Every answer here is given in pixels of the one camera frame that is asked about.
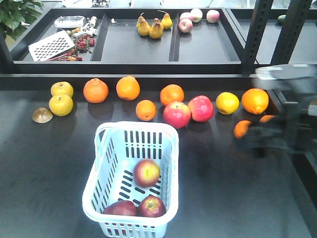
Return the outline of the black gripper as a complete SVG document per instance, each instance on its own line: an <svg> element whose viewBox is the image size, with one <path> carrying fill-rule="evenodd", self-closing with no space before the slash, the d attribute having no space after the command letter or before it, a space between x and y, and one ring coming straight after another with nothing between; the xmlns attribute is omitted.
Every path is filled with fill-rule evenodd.
<svg viewBox="0 0 317 238"><path fill-rule="evenodd" d="M286 102L284 111L267 122L250 125L242 145L248 149L279 149L290 153L317 150L317 98Z"/></svg>

